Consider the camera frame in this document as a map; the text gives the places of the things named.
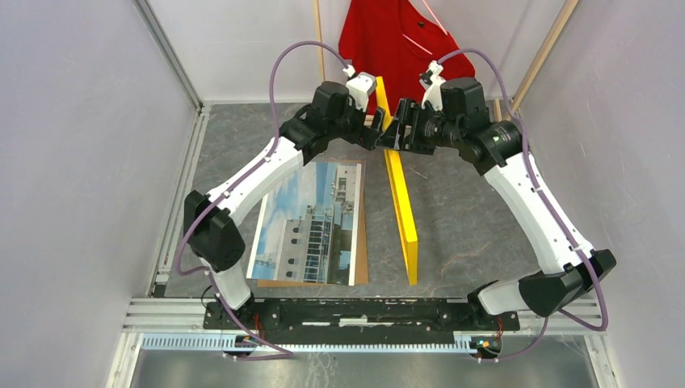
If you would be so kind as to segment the yellow wooden picture frame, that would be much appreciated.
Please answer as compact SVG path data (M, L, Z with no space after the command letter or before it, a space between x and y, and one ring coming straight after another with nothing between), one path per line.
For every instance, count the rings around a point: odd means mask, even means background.
M418 232L401 155L396 150L384 150L384 154L406 274L409 285L416 285L418 283Z

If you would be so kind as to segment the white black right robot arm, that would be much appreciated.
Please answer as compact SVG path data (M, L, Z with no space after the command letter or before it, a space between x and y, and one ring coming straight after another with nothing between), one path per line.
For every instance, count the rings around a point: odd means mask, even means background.
M615 268L616 257L596 249L573 225L544 182L520 127L491 119L475 78L433 82L422 102L400 99L376 143L413 154L457 150L505 201L528 238L537 271L471 292L466 317L472 327L486 330L510 311L530 310L541 317L564 313L589 293L606 310L600 282Z

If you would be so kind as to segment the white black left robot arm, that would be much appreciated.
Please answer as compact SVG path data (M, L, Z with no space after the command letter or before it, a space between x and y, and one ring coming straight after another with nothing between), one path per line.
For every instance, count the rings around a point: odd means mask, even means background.
M238 227L249 211L278 183L342 139L374 150L380 124L367 125L368 102L375 77L362 73L346 83L323 82L313 101L277 128L276 135L252 161L224 183L203 194L191 191L184 200L181 247L200 258L234 329L248 327L254 308L251 290L239 261L246 244Z

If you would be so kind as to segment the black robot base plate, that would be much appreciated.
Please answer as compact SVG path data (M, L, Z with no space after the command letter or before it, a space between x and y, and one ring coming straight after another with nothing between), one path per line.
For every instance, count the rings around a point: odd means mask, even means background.
M448 298L251 299L233 312L267 341L299 345L449 344L455 332L517 331L513 311L497 317Z

